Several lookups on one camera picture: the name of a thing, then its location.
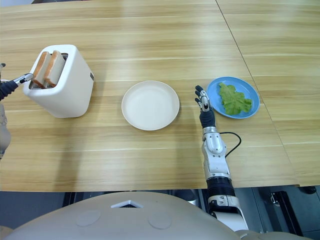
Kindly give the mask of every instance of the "white plate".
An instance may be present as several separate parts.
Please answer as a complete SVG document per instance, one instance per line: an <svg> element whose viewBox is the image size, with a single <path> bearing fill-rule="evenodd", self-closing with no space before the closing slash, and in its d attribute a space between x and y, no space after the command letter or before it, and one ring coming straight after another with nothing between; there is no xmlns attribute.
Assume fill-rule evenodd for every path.
<svg viewBox="0 0 320 240"><path fill-rule="evenodd" d="M175 90L160 81L143 81L131 87L122 99L122 114L137 129L153 131L169 125L179 112Z"/></svg>

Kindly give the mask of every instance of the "wooden table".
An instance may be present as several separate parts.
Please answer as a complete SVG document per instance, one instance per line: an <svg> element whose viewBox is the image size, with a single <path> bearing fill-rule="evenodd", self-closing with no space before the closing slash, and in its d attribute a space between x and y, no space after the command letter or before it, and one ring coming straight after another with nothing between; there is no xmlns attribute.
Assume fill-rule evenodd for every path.
<svg viewBox="0 0 320 240"><path fill-rule="evenodd" d="M45 3L4 7L0 17L4 79L27 73L41 49L57 44L76 45L95 74L79 118L52 117L21 88L3 101L12 141L0 163L1 190L206 188L194 86L235 76L257 87L216 2ZM122 116L122 96L146 80L169 84L180 99L178 117L161 130L138 130ZM220 131L242 136L227 159L235 187L299 183L262 99L251 118L216 120ZM223 139L229 149L237 143Z"/></svg>
<svg viewBox="0 0 320 240"><path fill-rule="evenodd" d="M217 2L300 185L320 185L320 2Z"/></svg>

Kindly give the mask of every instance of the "black cable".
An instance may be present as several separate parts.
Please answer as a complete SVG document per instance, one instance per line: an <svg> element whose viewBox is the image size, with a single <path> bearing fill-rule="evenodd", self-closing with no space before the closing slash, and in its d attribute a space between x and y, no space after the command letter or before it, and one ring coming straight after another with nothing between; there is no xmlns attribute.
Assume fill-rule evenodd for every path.
<svg viewBox="0 0 320 240"><path fill-rule="evenodd" d="M233 134L233 135L236 135L239 139L239 143L234 147L232 148L226 155L225 157L227 157L230 153L232 153L237 147L239 147L239 145L241 144L242 140L241 140L241 137L236 134L235 132L232 132L232 131L224 131L224 132L220 132L220 134Z"/></svg>

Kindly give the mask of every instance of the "green lettuce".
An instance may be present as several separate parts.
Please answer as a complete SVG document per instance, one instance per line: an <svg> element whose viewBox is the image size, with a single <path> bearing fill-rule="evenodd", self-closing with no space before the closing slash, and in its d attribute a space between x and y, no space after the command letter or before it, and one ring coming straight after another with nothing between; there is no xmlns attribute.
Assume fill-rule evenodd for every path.
<svg viewBox="0 0 320 240"><path fill-rule="evenodd" d="M237 115L244 111L248 113L252 107L252 100L245 98L243 92L237 92L235 86L225 85L223 82L219 83L220 96L222 97L222 104L225 113L228 115Z"/></svg>

